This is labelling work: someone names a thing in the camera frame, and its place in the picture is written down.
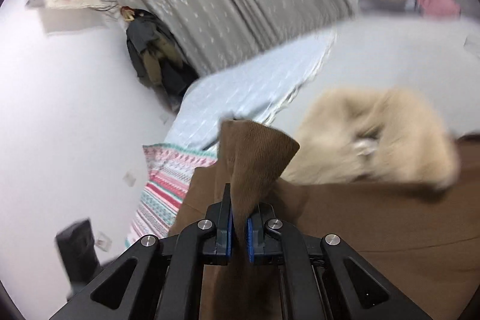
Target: white wall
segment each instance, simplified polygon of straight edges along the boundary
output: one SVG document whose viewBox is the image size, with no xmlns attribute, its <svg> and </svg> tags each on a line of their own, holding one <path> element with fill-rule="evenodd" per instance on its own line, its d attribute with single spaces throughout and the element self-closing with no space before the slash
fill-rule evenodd
<svg viewBox="0 0 480 320">
<path fill-rule="evenodd" d="M 91 217 L 113 239 L 100 259 L 123 251 L 142 144 L 161 142 L 173 115 L 137 81 L 116 22 L 53 15 L 50 25 L 84 29 L 47 34 L 25 2 L 0 7 L 0 279 L 27 320 L 45 320 L 69 292 L 56 233 Z"/>
</svg>

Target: wall outlet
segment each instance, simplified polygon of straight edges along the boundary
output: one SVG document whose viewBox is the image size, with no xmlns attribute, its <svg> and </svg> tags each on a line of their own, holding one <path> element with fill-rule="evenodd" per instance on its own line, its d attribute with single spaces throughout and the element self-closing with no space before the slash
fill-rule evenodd
<svg viewBox="0 0 480 320">
<path fill-rule="evenodd" d="M 102 251 L 109 252 L 110 247 L 112 247 L 112 239 L 110 239 L 103 232 L 98 232 L 97 239 L 95 240 L 95 246 L 100 248 Z"/>
<path fill-rule="evenodd" d="M 136 181 L 137 178 L 135 178 L 135 175 L 130 170 L 123 176 L 123 182 L 125 182 L 128 187 L 134 187 Z"/>
</svg>

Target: colorful patterned blanket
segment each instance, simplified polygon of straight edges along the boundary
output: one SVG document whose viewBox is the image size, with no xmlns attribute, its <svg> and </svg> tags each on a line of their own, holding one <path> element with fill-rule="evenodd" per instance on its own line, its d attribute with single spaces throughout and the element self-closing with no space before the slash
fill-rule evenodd
<svg viewBox="0 0 480 320">
<path fill-rule="evenodd" d="M 148 182 L 125 240 L 130 247 L 143 235 L 165 238 L 187 194 L 196 167 L 217 161 L 213 152 L 182 148 L 175 144 L 143 146 Z"/>
</svg>

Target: brown corduroy cloth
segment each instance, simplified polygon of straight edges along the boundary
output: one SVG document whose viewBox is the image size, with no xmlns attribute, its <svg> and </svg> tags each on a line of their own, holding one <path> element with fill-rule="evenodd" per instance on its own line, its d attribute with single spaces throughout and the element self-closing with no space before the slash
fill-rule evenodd
<svg viewBox="0 0 480 320">
<path fill-rule="evenodd" d="M 443 195 L 421 185 L 294 186 L 276 180 L 298 149 L 294 140 L 250 121 L 227 121 L 218 162 L 195 170 L 170 234 L 202 219 L 231 183 L 238 237 L 263 200 L 304 234 L 339 235 L 434 320 L 455 320 L 480 283 L 480 142 L 457 146 L 460 178 Z M 243 240 L 237 246 L 228 266 L 205 268 L 201 319 L 279 319 L 274 270 L 250 266 Z"/>
</svg>

